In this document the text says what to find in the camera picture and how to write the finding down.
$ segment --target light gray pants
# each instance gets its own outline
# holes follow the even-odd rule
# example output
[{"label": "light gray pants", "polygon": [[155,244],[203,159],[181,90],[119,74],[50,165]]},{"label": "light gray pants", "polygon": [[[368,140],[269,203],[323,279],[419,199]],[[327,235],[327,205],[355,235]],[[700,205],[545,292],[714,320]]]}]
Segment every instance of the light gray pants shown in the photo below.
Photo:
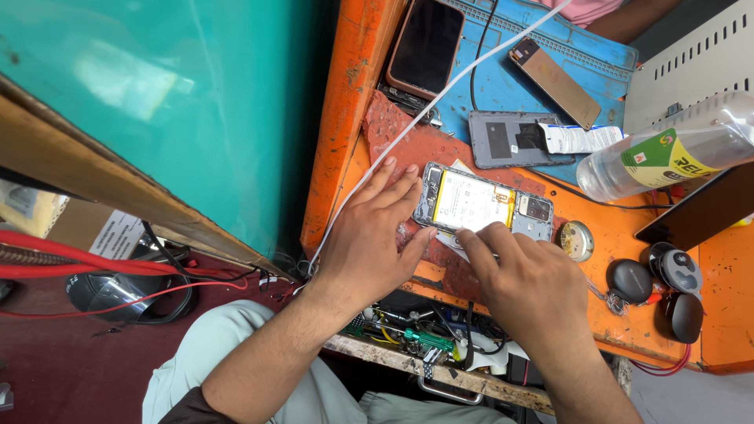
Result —
[{"label": "light gray pants", "polygon": [[[236,300],[199,317],[183,337],[175,357],[152,374],[144,397],[143,424],[157,424],[190,389],[199,386],[234,347],[273,315],[273,311],[256,302]],[[487,407],[414,401],[385,393],[367,392],[357,403],[319,358],[314,359],[309,371],[269,422],[513,424],[512,420]]]}]

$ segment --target dark sleeve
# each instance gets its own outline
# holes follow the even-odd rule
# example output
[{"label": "dark sleeve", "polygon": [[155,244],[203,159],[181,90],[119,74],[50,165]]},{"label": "dark sleeve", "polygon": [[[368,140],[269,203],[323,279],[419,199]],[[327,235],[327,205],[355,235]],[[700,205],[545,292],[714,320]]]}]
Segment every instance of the dark sleeve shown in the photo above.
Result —
[{"label": "dark sleeve", "polygon": [[235,424],[227,416],[212,409],[201,387],[194,387],[165,415],[159,424]]}]

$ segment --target hand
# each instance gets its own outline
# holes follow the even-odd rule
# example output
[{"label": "hand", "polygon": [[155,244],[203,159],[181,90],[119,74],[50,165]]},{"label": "hand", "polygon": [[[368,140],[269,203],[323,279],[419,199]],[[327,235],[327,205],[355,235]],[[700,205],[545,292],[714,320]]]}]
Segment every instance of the hand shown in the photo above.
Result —
[{"label": "hand", "polygon": [[437,229],[416,232],[398,252],[395,232],[411,217],[421,197],[418,167],[411,164],[389,189],[383,190],[395,171],[388,157],[363,188],[354,193],[333,225],[322,252],[320,268],[306,291],[350,318],[408,281]]},{"label": "hand", "polygon": [[560,247],[511,234],[503,223],[477,234],[468,229],[455,234],[492,317],[540,369],[562,360],[569,349],[575,355],[588,348],[596,352],[587,322],[586,277]]}]

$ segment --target bottle label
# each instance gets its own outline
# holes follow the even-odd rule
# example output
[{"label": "bottle label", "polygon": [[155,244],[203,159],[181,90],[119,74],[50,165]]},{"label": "bottle label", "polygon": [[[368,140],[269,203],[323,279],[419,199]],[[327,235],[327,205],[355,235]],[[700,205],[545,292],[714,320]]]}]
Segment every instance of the bottle label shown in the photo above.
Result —
[{"label": "bottle label", "polygon": [[621,153],[621,160],[633,179],[653,189],[720,171],[691,156],[675,128],[631,146]]}]

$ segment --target green panel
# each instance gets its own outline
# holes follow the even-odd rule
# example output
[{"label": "green panel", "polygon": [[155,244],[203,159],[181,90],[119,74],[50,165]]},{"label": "green panel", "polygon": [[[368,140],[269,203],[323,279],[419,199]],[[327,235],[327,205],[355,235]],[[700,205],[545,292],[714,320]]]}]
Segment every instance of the green panel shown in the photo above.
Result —
[{"label": "green panel", "polygon": [[2,0],[0,72],[270,257],[295,249],[336,0]]}]

